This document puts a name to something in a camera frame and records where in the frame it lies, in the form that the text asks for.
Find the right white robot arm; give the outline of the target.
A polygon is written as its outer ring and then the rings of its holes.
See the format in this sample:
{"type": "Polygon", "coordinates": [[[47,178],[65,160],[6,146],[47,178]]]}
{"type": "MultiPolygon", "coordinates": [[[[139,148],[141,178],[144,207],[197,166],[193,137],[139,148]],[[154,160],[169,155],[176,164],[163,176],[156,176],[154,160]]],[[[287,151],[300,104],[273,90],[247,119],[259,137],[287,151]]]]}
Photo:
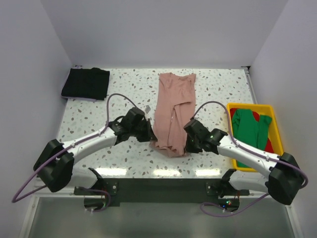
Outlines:
{"type": "Polygon", "coordinates": [[[223,130],[214,128],[209,131],[196,119],[191,119],[184,130],[187,133],[188,152],[212,152],[255,169],[254,173],[237,169],[227,171],[220,183],[222,192],[227,195],[237,190],[254,190],[267,193],[281,204],[290,205],[298,191],[307,185],[307,177],[289,153],[277,155],[265,152],[233,138],[223,130]]]}

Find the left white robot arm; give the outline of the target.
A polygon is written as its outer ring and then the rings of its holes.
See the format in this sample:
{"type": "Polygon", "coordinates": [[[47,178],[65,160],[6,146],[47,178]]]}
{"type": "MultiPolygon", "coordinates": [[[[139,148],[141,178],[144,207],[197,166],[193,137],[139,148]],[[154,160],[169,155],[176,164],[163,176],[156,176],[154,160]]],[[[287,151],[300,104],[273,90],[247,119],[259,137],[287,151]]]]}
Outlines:
{"type": "Polygon", "coordinates": [[[67,142],[56,139],[47,143],[33,169],[51,192],[58,192],[67,186],[84,187],[91,194],[98,194],[103,188],[102,177],[97,171],[88,172],[74,167],[80,160],[136,137],[139,142],[156,141],[151,122],[145,113],[137,108],[130,109],[125,116],[110,121],[98,131],[67,142]]]}

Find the pink printed t-shirt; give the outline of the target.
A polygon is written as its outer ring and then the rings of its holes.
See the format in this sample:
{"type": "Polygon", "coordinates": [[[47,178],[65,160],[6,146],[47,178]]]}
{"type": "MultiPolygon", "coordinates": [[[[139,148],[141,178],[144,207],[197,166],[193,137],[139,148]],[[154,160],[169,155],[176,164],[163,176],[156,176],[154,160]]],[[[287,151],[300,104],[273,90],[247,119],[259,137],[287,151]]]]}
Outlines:
{"type": "Polygon", "coordinates": [[[153,131],[157,138],[151,147],[168,157],[183,157],[187,133],[184,126],[195,112],[196,75],[159,75],[157,106],[153,131]]]}

